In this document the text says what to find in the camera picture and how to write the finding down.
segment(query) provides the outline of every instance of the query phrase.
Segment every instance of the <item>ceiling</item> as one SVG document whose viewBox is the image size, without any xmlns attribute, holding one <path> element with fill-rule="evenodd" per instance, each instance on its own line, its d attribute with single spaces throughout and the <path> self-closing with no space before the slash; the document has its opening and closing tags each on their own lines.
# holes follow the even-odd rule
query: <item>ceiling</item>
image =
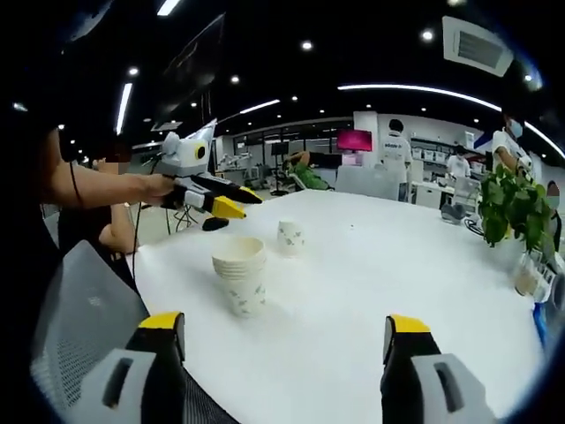
<svg viewBox="0 0 565 424">
<path fill-rule="evenodd" d="M 161 3 L 115 0 L 102 23 L 64 52 L 62 137 L 64 144 L 76 140 L 65 147 L 68 154 L 92 148 L 109 133 L 104 129 L 116 127 L 125 82 L 132 82 L 133 89 L 124 135 L 132 145 L 162 140 L 164 134 L 150 131 L 159 97 L 157 82 L 185 44 L 222 13 L 220 65 L 207 88 L 211 115 L 207 107 L 202 109 L 201 93 L 188 98 L 170 116 L 183 122 L 180 133 L 197 129 L 210 117 L 223 121 L 218 134 L 234 134 L 317 117 L 351 116 L 354 110 L 368 109 L 434 117 L 484 131 L 501 127 L 500 114 L 461 99 L 398 90 L 337 90 L 347 84 L 392 83 L 442 88 L 520 110 L 564 146 L 560 140 L 565 140 L 561 128 L 565 109 L 559 104 L 563 82 L 557 77 L 556 59 L 544 48 L 554 36 L 548 20 L 553 14 L 544 9 L 550 4 L 545 0 L 524 6 L 467 1 L 459 7 L 448 5 L 447 0 L 378 4 L 181 0 L 168 17 L 158 17 Z M 503 78 L 446 61 L 441 39 L 444 15 L 503 34 L 508 45 L 520 52 L 522 63 L 531 61 L 542 71 L 544 86 L 531 92 L 524 83 L 524 67 L 516 60 Z M 432 42 L 422 41 L 425 29 L 434 32 Z M 305 40 L 312 42 L 312 50 L 301 49 Z M 131 66 L 139 68 L 135 77 L 128 76 Z M 230 82 L 233 75 L 240 78 L 239 84 Z M 291 100 L 293 95 L 297 102 Z M 240 110 L 274 99 L 280 103 L 238 115 Z M 198 106 L 193 108 L 191 102 Z M 548 163 L 563 166 L 556 152 L 532 132 L 525 132 L 524 143 L 545 155 Z"/>
</svg>

